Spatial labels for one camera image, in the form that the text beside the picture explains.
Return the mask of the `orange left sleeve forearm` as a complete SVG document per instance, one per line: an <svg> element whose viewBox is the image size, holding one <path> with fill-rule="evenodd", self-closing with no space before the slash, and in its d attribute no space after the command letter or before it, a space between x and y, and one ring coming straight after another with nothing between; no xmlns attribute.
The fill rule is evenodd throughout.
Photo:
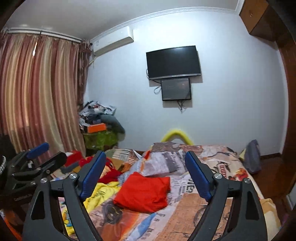
<svg viewBox="0 0 296 241"><path fill-rule="evenodd" d="M20 224L21 220L13 211L1 209L1 240L22 240L22 235L16 230Z"/></svg>

